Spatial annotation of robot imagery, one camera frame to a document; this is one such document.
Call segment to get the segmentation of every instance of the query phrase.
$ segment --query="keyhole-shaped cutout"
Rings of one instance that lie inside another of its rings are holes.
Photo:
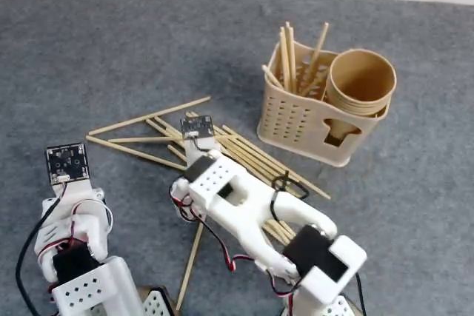
[[[358,127],[337,118],[327,118],[324,123],[330,128],[324,143],[334,147],[340,147],[348,135],[360,135],[362,133]]]

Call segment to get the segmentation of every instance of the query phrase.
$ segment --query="stack of paper cups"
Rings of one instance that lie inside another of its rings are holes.
[[[348,50],[330,66],[326,99],[349,114],[371,117],[386,107],[396,82],[395,69],[386,58],[369,50]],[[355,131],[352,124],[330,121],[330,135],[338,140]]]

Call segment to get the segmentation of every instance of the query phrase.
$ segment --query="beige plastic basket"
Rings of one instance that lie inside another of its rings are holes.
[[[313,49],[295,42],[297,76],[300,78],[310,60]],[[279,44],[276,45],[268,67],[280,78],[281,61]],[[337,53],[321,51],[318,58],[317,75],[326,76],[327,70]],[[348,114],[324,101],[322,97],[324,81],[310,92],[308,97],[286,92],[277,88],[265,76],[264,102],[258,123],[257,135],[265,143],[291,152],[316,159],[335,167],[343,167],[349,163],[351,155],[373,130],[375,125],[387,116],[387,106],[375,117],[361,117]],[[328,140],[330,120],[340,120],[355,127],[338,146]]]

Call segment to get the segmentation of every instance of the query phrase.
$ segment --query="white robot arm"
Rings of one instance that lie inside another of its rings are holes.
[[[218,150],[205,152],[200,138],[185,142],[187,157],[195,159],[173,183],[173,200],[184,211],[219,223],[262,271],[297,284],[290,296],[293,315],[322,315],[361,268],[366,252],[347,236],[337,236],[336,225],[323,213],[287,192],[276,192]],[[282,254],[261,231],[274,217],[303,226]]]
[[[46,157],[56,197],[43,201],[44,221],[37,225],[34,250],[44,277],[52,283],[59,314],[148,315],[125,261],[107,257],[113,216],[103,191],[90,184],[84,145],[51,147]],[[30,312],[37,316],[21,282],[24,251],[20,255],[17,282]]]

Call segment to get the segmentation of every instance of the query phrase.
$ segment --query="cup rim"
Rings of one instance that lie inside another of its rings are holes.
[[[390,91],[385,94],[384,96],[382,96],[381,98],[377,99],[377,100],[374,100],[374,101],[361,101],[361,100],[357,100],[355,98],[353,98],[352,96],[348,96],[347,94],[343,93],[337,86],[336,86],[336,83],[334,83],[334,79],[333,79],[333,66],[334,66],[334,63],[337,62],[338,59],[340,59],[340,57],[342,57],[343,55],[346,55],[348,53],[351,53],[351,52],[364,52],[364,53],[369,53],[371,55],[374,55],[378,58],[380,58],[382,61],[384,61],[392,70],[392,73],[393,73],[393,86],[392,86],[392,89],[390,89]],[[377,52],[374,52],[374,51],[371,51],[371,50],[366,50],[364,48],[351,48],[349,50],[346,50],[344,52],[341,52],[339,53],[333,60],[333,62],[331,63],[330,65],[330,68],[329,68],[329,80],[331,82],[331,87],[333,87],[333,89],[340,95],[342,96],[343,98],[351,101],[351,102],[355,102],[357,101],[358,103],[364,103],[364,106],[365,104],[367,104],[368,106],[370,104],[376,104],[378,102],[381,102],[381,101],[385,101],[388,97],[390,97],[393,92],[395,91],[395,88],[397,86],[397,75],[396,75],[396,71],[395,71],[395,68],[393,67],[393,65],[389,62],[388,59],[386,59],[385,57],[383,57],[380,53],[377,53]]]

